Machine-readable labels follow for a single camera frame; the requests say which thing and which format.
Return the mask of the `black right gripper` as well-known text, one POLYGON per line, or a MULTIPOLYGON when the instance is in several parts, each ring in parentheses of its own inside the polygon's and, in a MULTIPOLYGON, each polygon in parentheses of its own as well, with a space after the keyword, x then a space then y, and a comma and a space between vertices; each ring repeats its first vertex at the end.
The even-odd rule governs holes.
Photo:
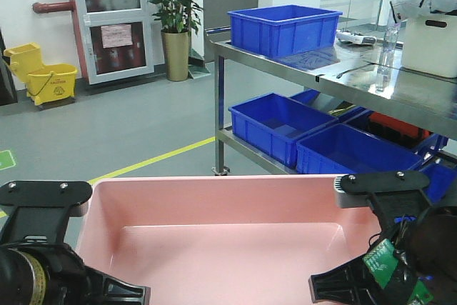
MULTIPOLYGON (((413 236, 424 228, 431 201, 424 193, 428 177, 418 171, 388 171, 342 176, 342 189, 352 195, 367 195, 368 208, 379 222, 380 231, 368 240, 368 249, 383 239, 402 251, 401 259, 434 295, 430 272, 418 269, 418 255, 412 251, 413 236)), ((314 304, 331 301, 340 304, 384 304, 380 289, 363 262, 356 257, 308 279, 314 304)))

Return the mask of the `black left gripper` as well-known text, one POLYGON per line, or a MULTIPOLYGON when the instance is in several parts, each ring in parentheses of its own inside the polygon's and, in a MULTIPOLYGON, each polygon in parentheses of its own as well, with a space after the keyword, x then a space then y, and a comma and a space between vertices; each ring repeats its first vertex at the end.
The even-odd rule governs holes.
POLYGON ((72 205, 90 199, 85 181, 9 181, 1 186, 2 304, 102 304, 105 273, 64 241, 72 205))

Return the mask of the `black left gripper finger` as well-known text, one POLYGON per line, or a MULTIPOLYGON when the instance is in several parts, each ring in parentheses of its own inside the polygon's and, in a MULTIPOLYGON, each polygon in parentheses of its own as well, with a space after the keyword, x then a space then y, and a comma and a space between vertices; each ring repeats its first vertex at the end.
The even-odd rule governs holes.
POLYGON ((101 286, 102 304, 140 304, 149 305, 151 289, 114 278, 107 274, 101 286))

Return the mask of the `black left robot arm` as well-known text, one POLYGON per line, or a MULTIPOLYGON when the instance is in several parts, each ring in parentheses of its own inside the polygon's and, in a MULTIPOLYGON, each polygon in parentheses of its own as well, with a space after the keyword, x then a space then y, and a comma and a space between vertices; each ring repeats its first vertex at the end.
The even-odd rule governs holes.
POLYGON ((1 186, 2 304, 149 304, 147 286, 85 265, 64 241, 93 193, 85 181, 9 181, 1 186))

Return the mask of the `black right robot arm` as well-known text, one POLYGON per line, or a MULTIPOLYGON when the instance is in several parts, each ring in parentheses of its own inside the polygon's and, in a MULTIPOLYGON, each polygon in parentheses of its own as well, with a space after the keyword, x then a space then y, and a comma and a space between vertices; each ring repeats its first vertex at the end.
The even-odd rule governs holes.
POLYGON ((313 303, 456 303, 456 185, 432 202, 429 184, 413 170, 334 179, 338 206, 368 207, 380 231, 362 255, 310 276, 313 303))

